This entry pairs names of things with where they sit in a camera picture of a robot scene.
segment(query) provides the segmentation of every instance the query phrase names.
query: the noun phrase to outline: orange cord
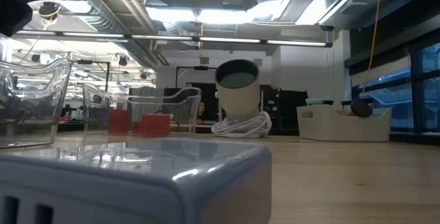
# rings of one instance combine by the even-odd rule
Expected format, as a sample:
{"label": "orange cord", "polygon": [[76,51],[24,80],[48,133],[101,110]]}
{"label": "orange cord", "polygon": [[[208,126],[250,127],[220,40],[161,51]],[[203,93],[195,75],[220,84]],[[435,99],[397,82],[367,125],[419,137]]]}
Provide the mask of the orange cord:
{"label": "orange cord", "polygon": [[366,79],[365,79],[365,83],[364,83],[364,89],[362,90],[362,95],[361,95],[361,97],[364,96],[365,88],[366,88],[366,84],[367,84],[367,82],[369,81],[369,78],[370,78],[371,65],[372,65],[372,63],[373,63],[374,46],[375,46],[375,43],[376,43],[377,23],[378,23],[378,21],[379,21],[379,8],[380,8],[380,0],[377,0],[376,20],[375,20],[375,24],[374,24],[373,42],[372,42],[372,45],[371,45],[370,64],[368,65],[368,71],[367,71],[367,73],[366,73]]}

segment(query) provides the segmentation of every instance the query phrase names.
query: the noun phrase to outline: desk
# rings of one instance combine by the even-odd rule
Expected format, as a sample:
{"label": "desk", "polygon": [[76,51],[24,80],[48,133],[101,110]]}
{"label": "desk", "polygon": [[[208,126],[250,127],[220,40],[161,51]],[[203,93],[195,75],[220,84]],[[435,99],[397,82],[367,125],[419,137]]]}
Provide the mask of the desk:
{"label": "desk", "polygon": [[[212,135],[203,139],[228,140]],[[53,146],[146,140],[59,133]],[[272,150],[271,224],[438,223],[440,148],[401,143],[237,139]]]}

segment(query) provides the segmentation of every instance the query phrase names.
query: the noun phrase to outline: glass window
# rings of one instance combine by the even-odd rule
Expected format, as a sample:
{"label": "glass window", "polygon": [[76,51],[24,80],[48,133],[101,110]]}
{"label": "glass window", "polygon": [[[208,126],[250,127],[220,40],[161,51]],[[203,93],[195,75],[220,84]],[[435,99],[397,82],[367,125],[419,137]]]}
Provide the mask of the glass window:
{"label": "glass window", "polygon": [[423,81],[425,128],[440,131],[440,78]]}
{"label": "glass window", "polygon": [[[393,80],[399,80],[399,79],[402,79],[402,78],[409,78],[410,75],[411,75],[410,67],[406,67],[406,68],[394,71],[393,73],[389,73],[389,74],[387,74],[385,76],[380,76],[379,78],[376,78],[374,80],[370,80],[370,81],[368,81],[366,86],[370,87],[370,86],[374,86],[374,85],[377,85],[377,84],[382,84],[382,83],[385,83],[385,82],[390,82],[390,81],[393,81]],[[358,88],[359,89],[364,88],[364,84],[362,83],[362,84],[358,85]]]}
{"label": "glass window", "polygon": [[365,92],[363,98],[374,99],[374,109],[393,108],[393,128],[414,127],[411,84]]}
{"label": "glass window", "polygon": [[440,69],[440,43],[422,49],[420,59],[423,73]]}

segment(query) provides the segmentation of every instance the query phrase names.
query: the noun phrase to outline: white storage bin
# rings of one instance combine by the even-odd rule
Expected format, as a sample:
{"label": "white storage bin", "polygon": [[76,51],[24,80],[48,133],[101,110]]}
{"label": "white storage bin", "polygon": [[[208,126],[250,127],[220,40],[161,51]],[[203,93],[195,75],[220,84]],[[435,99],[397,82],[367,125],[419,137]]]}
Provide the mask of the white storage bin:
{"label": "white storage bin", "polygon": [[300,137],[320,141],[387,142],[391,108],[374,109],[368,118],[349,117],[328,104],[298,107]]}

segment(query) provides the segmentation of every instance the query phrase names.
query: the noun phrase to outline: red cup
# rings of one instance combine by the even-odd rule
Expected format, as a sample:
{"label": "red cup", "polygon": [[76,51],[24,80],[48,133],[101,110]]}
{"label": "red cup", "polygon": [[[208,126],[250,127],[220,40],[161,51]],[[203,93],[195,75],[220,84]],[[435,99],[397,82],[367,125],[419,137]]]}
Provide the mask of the red cup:
{"label": "red cup", "polygon": [[127,110],[110,109],[109,133],[127,134],[129,132],[130,113]]}
{"label": "red cup", "polygon": [[142,114],[143,133],[150,136],[169,135],[170,122],[168,114]]}

